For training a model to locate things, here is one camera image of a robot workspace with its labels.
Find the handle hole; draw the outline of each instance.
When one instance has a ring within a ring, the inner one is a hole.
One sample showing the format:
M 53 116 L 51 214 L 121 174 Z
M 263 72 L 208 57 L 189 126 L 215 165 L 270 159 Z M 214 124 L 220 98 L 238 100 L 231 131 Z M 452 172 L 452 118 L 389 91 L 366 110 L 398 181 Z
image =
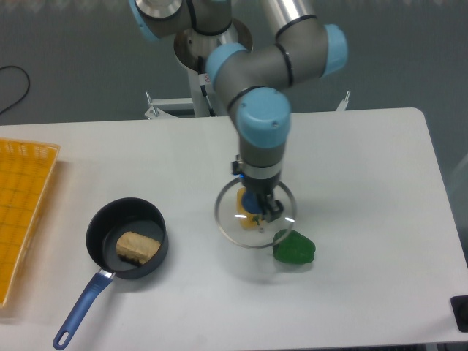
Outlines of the handle hole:
M 64 333 L 61 335 L 60 339 L 59 339 L 59 343 L 58 345 L 62 346 L 63 344 L 65 344 L 65 341 L 68 339 L 68 335 L 69 335 L 69 332 L 68 331 L 64 331 Z

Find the white table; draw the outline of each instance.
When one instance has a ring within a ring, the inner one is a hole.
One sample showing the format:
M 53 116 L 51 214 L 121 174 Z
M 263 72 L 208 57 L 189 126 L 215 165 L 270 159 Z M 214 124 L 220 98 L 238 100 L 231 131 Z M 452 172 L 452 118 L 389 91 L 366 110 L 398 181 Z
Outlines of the white table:
M 214 201 L 237 136 L 227 118 L 0 127 L 61 145 L 45 213 L 0 310 L 2 350 L 51 350 L 98 267 L 85 233 L 120 197 L 163 213 L 160 269 L 115 279 L 67 350 L 272 350 L 468 340 L 450 298 L 468 270 L 423 114 L 415 109 L 293 116 L 283 181 L 315 261 L 227 241 Z

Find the yellow object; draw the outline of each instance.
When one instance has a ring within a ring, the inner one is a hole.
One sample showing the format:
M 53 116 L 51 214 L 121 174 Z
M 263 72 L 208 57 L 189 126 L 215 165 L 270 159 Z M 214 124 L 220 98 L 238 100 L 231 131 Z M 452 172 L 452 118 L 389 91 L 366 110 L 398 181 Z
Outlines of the yellow object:
M 244 195 L 244 192 L 246 192 L 246 188 L 244 187 L 237 191 L 237 213 L 240 215 L 238 217 L 239 222 L 241 223 L 242 228 L 245 230 L 256 229 L 262 222 L 260 220 L 261 216 L 247 212 L 247 210 L 242 206 L 242 196 Z
M 0 307 L 34 232 L 60 146 L 0 138 Z

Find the robotic arm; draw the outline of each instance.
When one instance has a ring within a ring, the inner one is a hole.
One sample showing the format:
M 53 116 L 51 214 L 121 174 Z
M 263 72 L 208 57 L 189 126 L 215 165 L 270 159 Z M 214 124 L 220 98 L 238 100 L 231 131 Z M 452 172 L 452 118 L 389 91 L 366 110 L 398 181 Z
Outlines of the robotic arm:
M 196 33 L 190 37 L 198 42 L 189 48 L 199 47 L 197 70 L 208 73 L 239 135 L 233 174 L 256 197 L 267 222 L 279 218 L 283 207 L 273 190 L 282 171 L 291 109 L 278 90 L 341 69 L 347 61 L 343 32 L 320 24 L 311 1 L 262 0 L 276 42 L 250 52 L 238 36 L 235 40 L 230 1 L 136 0 L 136 5 L 143 25 L 157 36 Z

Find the transparent circular guard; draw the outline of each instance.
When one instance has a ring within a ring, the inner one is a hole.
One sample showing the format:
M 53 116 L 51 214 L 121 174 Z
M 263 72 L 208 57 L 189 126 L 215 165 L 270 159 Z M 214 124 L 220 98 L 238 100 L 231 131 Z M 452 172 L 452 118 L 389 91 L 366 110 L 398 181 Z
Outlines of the transparent circular guard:
M 221 190 L 216 199 L 214 216 L 224 236 L 247 249 L 273 246 L 287 238 L 295 224 L 297 212 L 294 196 L 287 186 L 280 182 L 273 190 L 275 200 L 281 202 L 284 210 L 278 219 L 270 223 L 252 207 L 249 209 L 255 213 L 246 210 L 243 206 L 246 203 L 242 202 L 245 191 L 240 178 L 236 178 Z

